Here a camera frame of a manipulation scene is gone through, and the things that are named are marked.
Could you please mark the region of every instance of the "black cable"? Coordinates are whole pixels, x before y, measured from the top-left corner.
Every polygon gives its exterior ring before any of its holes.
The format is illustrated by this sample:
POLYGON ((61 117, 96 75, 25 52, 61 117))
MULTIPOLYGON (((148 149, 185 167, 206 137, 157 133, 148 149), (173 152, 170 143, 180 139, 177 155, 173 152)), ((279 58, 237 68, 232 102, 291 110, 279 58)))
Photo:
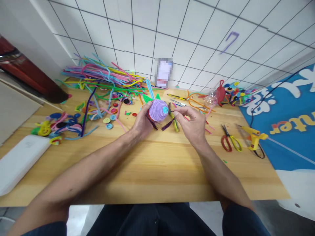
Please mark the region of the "black cable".
POLYGON ((263 97, 263 99, 260 101, 260 103, 259 103, 254 109, 251 110, 251 113, 252 113, 252 120, 251 120, 251 122, 250 122, 249 127, 252 127, 252 125, 253 125, 253 121, 254 121, 254 114, 253 114, 253 113, 254 113, 254 110, 255 110, 257 107, 260 106, 260 104, 265 100, 265 98, 266 98, 269 94, 271 94, 271 92, 272 92, 273 90, 275 90, 277 87, 279 87, 279 86, 280 86, 281 84, 283 84, 284 82, 286 82, 286 81, 288 81, 289 79, 291 79, 294 75, 296 75, 297 73, 299 73, 301 70, 305 69, 306 67, 303 67, 302 69, 298 70, 298 71, 295 72, 294 74, 290 75, 286 80, 282 81, 282 82, 281 82, 280 84, 278 84, 275 88, 273 88, 269 93, 267 93, 266 96, 263 97))

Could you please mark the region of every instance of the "purple number 7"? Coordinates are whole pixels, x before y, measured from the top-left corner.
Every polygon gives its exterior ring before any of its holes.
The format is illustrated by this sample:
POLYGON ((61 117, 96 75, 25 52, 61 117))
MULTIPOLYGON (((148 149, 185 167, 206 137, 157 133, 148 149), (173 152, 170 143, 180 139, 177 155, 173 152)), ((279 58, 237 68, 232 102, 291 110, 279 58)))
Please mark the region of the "purple number 7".
POLYGON ((229 46, 230 46, 232 43, 234 43, 234 41, 238 38, 238 36, 239 36, 240 34, 237 33, 237 32, 235 32, 235 31, 232 31, 225 41, 227 41, 227 40, 230 38, 231 35, 234 35, 234 36, 236 36, 236 37, 233 39, 233 41, 232 41, 228 46, 226 46, 226 48, 225 48, 220 54, 224 53, 224 52, 229 48, 229 46))

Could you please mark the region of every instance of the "forearm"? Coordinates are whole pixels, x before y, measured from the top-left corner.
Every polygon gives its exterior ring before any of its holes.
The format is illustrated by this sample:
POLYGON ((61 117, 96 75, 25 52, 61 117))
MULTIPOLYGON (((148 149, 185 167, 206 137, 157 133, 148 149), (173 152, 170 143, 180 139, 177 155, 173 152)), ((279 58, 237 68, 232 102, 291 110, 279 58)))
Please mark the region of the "forearm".
POLYGON ((51 182, 35 200, 69 203, 73 198, 102 180, 125 154, 138 143, 138 136, 128 131, 114 142, 91 153, 51 182))
POLYGON ((221 196, 244 207, 252 208, 241 182, 216 155, 206 141, 194 145, 205 175, 214 190, 221 196))

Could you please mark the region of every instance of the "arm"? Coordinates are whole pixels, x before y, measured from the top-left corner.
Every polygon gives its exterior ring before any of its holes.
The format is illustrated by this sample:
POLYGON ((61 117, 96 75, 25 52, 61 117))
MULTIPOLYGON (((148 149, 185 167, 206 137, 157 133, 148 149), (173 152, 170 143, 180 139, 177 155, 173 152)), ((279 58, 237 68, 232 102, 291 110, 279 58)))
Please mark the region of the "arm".
POLYGON ((114 142, 96 150, 67 169, 40 192, 15 222, 9 236, 19 236, 42 225, 68 220, 72 200, 104 179, 132 147, 152 130, 145 114, 151 102, 138 113, 134 126, 114 142))
POLYGON ((174 116, 181 124, 185 136, 200 157, 208 181, 218 193, 223 210, 231 202, 253 209, 239 179, 207 143, 204 136, 205 117, 191 107, 181 107, 174 110, 174 116), (186 120, 184 115, 188 115, 190 121, 186 120))

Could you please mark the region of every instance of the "floor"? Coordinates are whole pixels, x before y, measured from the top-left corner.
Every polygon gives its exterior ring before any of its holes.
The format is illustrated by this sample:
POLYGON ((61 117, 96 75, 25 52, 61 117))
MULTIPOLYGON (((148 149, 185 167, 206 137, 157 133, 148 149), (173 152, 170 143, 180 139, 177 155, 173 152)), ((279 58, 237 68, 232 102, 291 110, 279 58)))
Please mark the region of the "floor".
MULTIPOLYGON (((253 201, 257 214, 272 236, 315 235, 315 222, 281 208, 277 201, 253 201)), ((190 203, 199 217, 213 230, 222 236, 223 212, 219 202, 190 203)), ((103 205, 71 206, 69 213, 68 236, 86 236, 92 227, 103 205)), ((17 219, 24 207, 0 207, 0 216, 17 219)), ((12 223, 0 219, 0 236, 5 236, 12 223)))

